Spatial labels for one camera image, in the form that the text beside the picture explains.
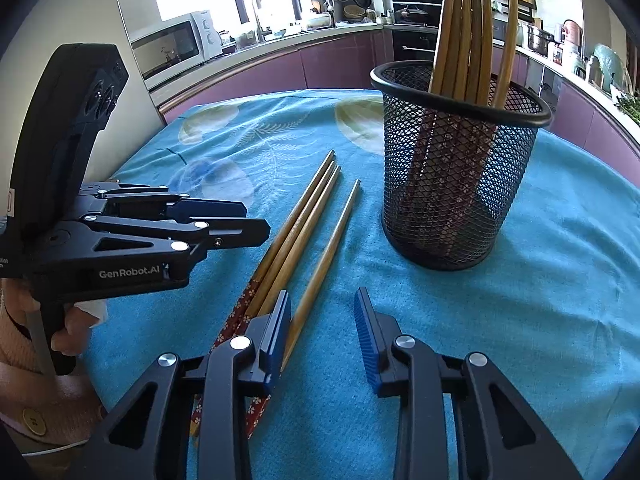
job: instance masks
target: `leaf pattern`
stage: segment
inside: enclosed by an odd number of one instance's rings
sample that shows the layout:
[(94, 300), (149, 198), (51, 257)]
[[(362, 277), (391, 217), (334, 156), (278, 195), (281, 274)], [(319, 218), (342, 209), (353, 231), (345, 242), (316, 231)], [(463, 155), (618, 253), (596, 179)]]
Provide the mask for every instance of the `leaf pattern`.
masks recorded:
[(297, 175), (301, 172), (295, 171), (295, 167), (303, 166), (304, 160), (314, 154), (309, 149), (316, 142), (314, 131), (298, 128), (307, 117), (308, 113), (300, 114), (285, 123), (258, 119), (248, 125), (235, 143), (236, 153), (248, 161), (243, 165), (245, 171), (251, 176), (255, 189), (261, 190), (260, 208), (263, 210), (297, 183)]

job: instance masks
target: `microwave oven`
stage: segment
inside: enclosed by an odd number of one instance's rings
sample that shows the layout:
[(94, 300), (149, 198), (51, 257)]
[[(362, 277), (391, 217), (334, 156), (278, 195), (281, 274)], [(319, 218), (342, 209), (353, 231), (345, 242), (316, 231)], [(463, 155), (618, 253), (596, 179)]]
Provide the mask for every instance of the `microwave oven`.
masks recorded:
[(222, 54), (222, 40), (208, 10), (142, 28), (129, 40), (149, 90)]

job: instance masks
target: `green plant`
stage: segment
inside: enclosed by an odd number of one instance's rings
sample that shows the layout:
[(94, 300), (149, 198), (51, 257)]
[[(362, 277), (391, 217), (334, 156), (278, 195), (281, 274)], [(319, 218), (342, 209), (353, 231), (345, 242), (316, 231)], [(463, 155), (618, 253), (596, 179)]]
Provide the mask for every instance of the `green plant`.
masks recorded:
[(631, 117), (637, 124), (640, 124), (640, 99), (631, 96), (625, 97), (620, 99), (616, 106)]

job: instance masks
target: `mesh pencil cup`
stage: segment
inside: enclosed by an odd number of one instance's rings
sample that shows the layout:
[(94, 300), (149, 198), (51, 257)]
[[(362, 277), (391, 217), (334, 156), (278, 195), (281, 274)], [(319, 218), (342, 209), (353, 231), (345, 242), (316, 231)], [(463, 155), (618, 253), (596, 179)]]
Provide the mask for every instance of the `mesh pencil cup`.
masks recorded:
[(466, 269), (494, 246), (538, 129), (552, 114), (514, 82), (504, 109), (428, 93), (431, 66), (399, 61), (371, 72), (384, 103), (382, 226), (408, 259), (431, 269)]

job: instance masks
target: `finger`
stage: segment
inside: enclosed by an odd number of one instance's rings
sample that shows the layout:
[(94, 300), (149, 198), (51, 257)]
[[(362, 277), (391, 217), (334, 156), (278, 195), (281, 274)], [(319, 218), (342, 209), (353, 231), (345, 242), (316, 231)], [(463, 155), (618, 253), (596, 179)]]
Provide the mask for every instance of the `finger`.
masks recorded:
[(89, 330), (93, 325), (98, 323), (98, 318), (91, 314), (80, 310), (73, 306), (68, 310), (65, 316), (65, 327), (69, 334), (76, 334)]
[(2, 294), (4, 295), (4, 307), (14, 321), (26, 325), (25, 312), (34, 312), (40, 308), (29, 292), (26, 282), (23, 280), (2, 280)]
[(86, 350), (91, 339), (91, 330), (70, 334), (66, 330), (58, 330), (51, 337), (51, 349), (55, 352), (62, 352), (64, 355), (77, 356)]

